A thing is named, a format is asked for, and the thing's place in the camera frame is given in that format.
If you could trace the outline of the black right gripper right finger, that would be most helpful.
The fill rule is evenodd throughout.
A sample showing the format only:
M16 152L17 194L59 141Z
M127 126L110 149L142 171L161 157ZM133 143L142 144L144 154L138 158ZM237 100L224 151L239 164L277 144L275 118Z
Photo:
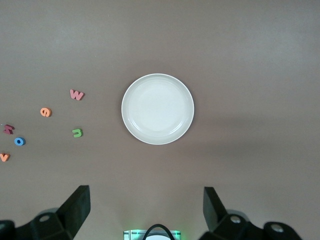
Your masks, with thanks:
M199 240L302 240L282 222L270 221L259 228L236 213L228 213L213 187L204 187L203 215L208 227Z

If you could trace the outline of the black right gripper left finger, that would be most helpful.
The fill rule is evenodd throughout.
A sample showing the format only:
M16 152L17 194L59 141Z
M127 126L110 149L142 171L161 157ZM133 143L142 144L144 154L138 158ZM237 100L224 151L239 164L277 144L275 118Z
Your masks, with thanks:
M90 187L81 185L55 212L43 212L19 227L0 220L0 240L74 240L89 214Z

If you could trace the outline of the pink foam letter w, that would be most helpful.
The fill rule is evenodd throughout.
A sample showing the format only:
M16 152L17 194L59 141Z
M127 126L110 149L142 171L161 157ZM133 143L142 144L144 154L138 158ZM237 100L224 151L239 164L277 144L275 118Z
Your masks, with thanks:
M70 98L73 100L77 100L77 101L81 101L82 98L85 96L84 92L78 91L78 90L74 90L74 89L70 89L69 90L69 94L70 94Z

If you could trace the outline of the beige brown plate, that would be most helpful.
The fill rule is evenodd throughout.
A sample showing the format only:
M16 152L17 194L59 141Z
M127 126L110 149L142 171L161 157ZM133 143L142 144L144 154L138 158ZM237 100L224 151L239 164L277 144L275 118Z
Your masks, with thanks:
M150 145L180 139L191 127L195 103L187 86L164 73L135 80L121 102L123 123L132 136Z

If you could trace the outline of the brown table cover sheet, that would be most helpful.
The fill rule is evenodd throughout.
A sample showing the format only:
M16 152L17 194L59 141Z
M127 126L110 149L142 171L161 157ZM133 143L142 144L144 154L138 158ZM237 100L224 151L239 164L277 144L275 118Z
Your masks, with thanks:
M189 130L165 145L137 140L121 115L151 73L194 100ZM196 240L208 186L258 227L320 240L320 0L0 0L5 124L0 220L23 225L89 185L76 240L157 223Z

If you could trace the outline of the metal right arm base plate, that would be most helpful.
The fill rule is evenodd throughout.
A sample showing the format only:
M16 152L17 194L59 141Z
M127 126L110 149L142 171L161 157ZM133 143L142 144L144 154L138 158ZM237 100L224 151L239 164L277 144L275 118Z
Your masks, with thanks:
M147 230L131 229L123 232L123 240L143 240ZM174 240L182 240L181 232L178 230L170 231ZM168 233L161 228L152 229L145 240L171 240Z

